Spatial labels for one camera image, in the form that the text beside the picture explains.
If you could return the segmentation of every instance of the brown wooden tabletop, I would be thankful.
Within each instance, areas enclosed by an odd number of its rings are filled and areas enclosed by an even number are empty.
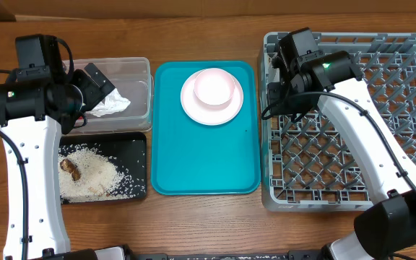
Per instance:
[[[416,32],[416,13],[0,23],[0,69],[17,67],[14,39],[55,35],[74,59],[147,57],[152,75],[166,61],[242,60],[257,71],[263,37],[310,27],[321,32]],[[6,75],[0,74],[0,83]],[[147,133],[148,162],[151,133]],[[0,259],[8,225],[6,158],[0,140]],[[136,253],[280,253],[320,248],[353,230],[358,212],[276,213],[260,188],[241,196],[163,196],[62,206],[72,250],[127,243]],[[416,258],[416,246],[402,252]]]

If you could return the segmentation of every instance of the dish rack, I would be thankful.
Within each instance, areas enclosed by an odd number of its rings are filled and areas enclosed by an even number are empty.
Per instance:
[[[267,85],[279,81],[273,69],[276,43],[287,32],[264,36],[259,59],[261,109]],[[347,51],[381,117],[416,164],[416,33],[314,32],[325,54]],[[288,116],[262,121],[262,201],[272,211],[366,210],[373,204],[359,167],[332,123],[313,110],[293,124]]]

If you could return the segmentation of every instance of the white tissue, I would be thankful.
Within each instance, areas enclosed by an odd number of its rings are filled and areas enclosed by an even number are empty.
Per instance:
[[[113,113],[124,111],[128,105],[131,104],[125,97],[121,97],[117,89],[114,89],[103,101],[95,106],[88,113],[93,116],[101,117],[104,115],[110,115]]]

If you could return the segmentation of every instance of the teal tray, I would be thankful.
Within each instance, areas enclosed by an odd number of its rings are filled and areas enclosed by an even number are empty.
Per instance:
[[[193,73],[220,68],[238,79],[243,105],[219,126],[190,119],[181,89]],[[164,195],[247,194],[260,182],[259,127],[253,69],[243,61],[168,62],[155,74],[152,130],[154,189]]]

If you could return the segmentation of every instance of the transparent container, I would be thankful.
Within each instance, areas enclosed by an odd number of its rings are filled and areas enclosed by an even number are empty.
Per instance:
[[[153,81],[146,58],[90,58],[74,60],[75,69],[89,63],[115,85],[120,95],[131,101],[121,112],[101,117],[86,113],[87,125],[73,129],[70,134],[102,134],[125,131],[149,131],[152,128]],[[80,126],[83,120],[77,121]]]

